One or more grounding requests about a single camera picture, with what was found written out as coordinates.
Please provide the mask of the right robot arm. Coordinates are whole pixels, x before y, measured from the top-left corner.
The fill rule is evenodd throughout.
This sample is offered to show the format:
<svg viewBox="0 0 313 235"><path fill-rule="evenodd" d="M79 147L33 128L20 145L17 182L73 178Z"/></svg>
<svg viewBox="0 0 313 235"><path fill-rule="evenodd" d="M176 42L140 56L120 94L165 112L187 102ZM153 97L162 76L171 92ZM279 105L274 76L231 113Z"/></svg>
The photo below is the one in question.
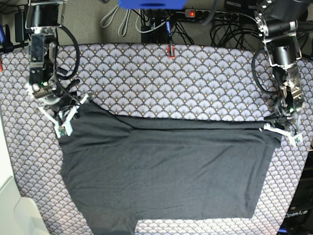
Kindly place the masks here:
<svg viewBox="0 0 313 235"><path fill-rule="evenodd" d="M63 25L64 0L31 0L25 28L32 30L29 55L29 77L26 83L32 99L42 103L39 110L53 123L56 136L71 136L71 121L90 95L79 96L71 89L79 84L74 79L80 63L79 45L72 33ZM62 30L73 42L76 60L72 72L57 66L59 40Z"/></svg>

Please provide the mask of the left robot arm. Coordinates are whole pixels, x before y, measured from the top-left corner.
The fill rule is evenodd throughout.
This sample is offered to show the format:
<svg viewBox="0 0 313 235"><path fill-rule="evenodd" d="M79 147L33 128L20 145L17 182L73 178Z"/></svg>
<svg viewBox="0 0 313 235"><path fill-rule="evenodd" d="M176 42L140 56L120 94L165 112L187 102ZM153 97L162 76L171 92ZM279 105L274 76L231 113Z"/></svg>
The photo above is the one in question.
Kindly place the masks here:
<svg viewBox="0 0 313 235"><path fill-rule="evenodd" d="M263 129L287 137L293 146L303 140L298 128L305 103L297 65L302 52L296 31L299 18L310 4L311 0L262 0L254 12L263 38L261 52L268 55L272 76L278 83L276 92L262 89L276 97Z"/></svg>

